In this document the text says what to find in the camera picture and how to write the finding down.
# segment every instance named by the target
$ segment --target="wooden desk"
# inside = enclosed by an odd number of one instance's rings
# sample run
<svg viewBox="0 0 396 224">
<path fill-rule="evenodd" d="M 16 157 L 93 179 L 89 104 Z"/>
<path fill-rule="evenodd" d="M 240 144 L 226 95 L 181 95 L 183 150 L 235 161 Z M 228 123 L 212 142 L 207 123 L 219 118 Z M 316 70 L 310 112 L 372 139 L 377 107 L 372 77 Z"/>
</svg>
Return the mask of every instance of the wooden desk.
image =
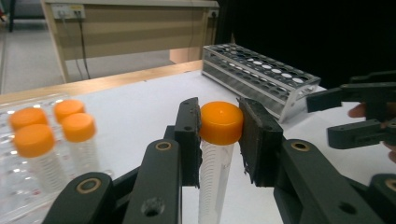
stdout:
<svg viewBox="0 0 396 224">
<path fill-rule="evenodd" d="M 179 63 L 175 65 L 152 68 L 132 73 L 125 73 L 111 77 L 100 77 L 80 82 L 66 83 L 62 85 L 44 87 L 29 91 L 20 91 L 10 94 L 4 94 L 0 95 L 0 104 L 50 95 L 59 92 L 65 92 L 71 96 L 80 95 L 84 93 L 115 88 L 134 82 L 154 79 L 157 77 L 168 77 L 200 69 L 202 69 L 202 61 Z"/>
<path fill-rule="evenodd" d="M 55 20 L 51 4 L 84 6 L 87 58 L 174 49 L 174 63 L 201 59 L 202 46 L 212 44 L 215 32 L 209 9 L 219 7 L 212 0 L 41 1 L 64 82 L 69 81 L 65 61 L 82 58 L 81 31 L 76 19 L 66 20 L 67 28 Z"/>
</svg>

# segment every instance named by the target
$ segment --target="human hand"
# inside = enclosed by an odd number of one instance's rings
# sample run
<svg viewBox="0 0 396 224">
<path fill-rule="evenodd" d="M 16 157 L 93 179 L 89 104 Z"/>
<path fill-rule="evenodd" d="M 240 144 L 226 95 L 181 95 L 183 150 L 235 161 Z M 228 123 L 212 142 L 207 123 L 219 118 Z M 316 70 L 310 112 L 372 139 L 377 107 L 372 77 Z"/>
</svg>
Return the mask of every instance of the human hand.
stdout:
<svg viewBox="0 0 396 224">
<path fill-rule="evenodd" d="M 351 118 L 362 118 L 365 117 L 365 111 L 366 111 L 366 104 L 362 103 L 355 106 L 355 108 L 349 110 L 348 115 Z M 396 117 L 396 103 L 388 103 L 387 115 L 388 115 L 388 119 L 392 119 Z M 386 126 L 387 126 L 387 122 L 385 121 L 382 123 L 382 128 L 385 128 Z M 390 149 L 390 153 L 389 153 L 390 160 L 396 163 L 396 146 L 390 146 L 385 142 L 384 145 Z"/>
</svg>

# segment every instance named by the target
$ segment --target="electrical outlet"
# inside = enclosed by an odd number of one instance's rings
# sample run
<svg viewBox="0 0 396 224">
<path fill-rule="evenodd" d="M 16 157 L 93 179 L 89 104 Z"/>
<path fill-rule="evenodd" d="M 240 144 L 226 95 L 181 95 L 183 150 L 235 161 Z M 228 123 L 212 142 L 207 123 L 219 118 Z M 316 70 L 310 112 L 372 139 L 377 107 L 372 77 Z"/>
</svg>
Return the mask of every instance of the electrical outlet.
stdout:
<svg viewBox="0 0 396 224">
<path fill-rule="evenodd" d="M 214 18 L 219 16 L 219 9 L 218 8 L 210 8 L 209 12 L 207 13 L 208 18 Z"/>
<path fill-rule="evenodd" d="M 84 5 L 81 4 L 51 4 L 55 19 L 76 19 L 79 16 L 85 18 Z"/>
</svg>

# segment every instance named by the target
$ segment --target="floor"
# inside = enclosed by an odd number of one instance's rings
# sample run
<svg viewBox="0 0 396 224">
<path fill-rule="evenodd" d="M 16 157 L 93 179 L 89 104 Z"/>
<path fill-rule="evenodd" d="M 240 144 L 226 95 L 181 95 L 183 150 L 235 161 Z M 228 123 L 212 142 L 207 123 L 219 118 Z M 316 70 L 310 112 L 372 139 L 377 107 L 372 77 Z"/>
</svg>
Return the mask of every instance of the floor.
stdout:
<svg viewBox="0 0 396 224">
<path fill-rule="evenodd" d="M 91 78 L 170 64 L 173 63 L 169 61 L 169 50 L 87 60 Z M 82 60 L 67 61 L 66 65 L 71 81 L 88 78 Z M 2 94 L 64 83 L 44 20 L 15 21 L 12 33 L 5 23 L 0 24 L 0 78 Z"/>
</svg>

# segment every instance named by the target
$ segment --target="orange cap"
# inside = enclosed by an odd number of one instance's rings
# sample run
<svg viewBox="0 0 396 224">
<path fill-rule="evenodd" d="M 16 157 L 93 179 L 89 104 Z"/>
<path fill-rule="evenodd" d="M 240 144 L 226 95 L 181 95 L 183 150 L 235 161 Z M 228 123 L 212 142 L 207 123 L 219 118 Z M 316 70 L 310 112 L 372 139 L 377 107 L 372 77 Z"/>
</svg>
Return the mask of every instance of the orange cap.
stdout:
<svg viewBox="0 0 396 224">
<path fill-rule="evenodd" d="M 62 120 L 64 137 L 69 142 L 84 142 L 92 138 L 95 133 L 93 117 L 89 114 L 77 113 Z"/>
<path fill-rule="evenodd" d="M 46 113 L 41 108 L 24 108 L 16 111 L 8 118 L 11 128 L 16 132 L 18 129 L 32 124 L 48 124 Z"/>
<path fill-rule="evenodd" d="M 242 135 L 244 116 L 235 105 L 212 102 L 201 108 L 201 137 L 206 142 L 226 146 L 235 143 Z"/>
<path fill-rule="evenodd" d="M 64 100 L 53 107 L 55 118 L 58 123 L 69 115 L 85 113 L 84 104 L 79 100 Z"/>
<path fill-rule="evenodd" d="M 55 145 L 55 138 L 48 125 L 33 124 L 18 129 L 13 142 L 20 156 L 34 158 L 50 151 Z"/>
</svg>

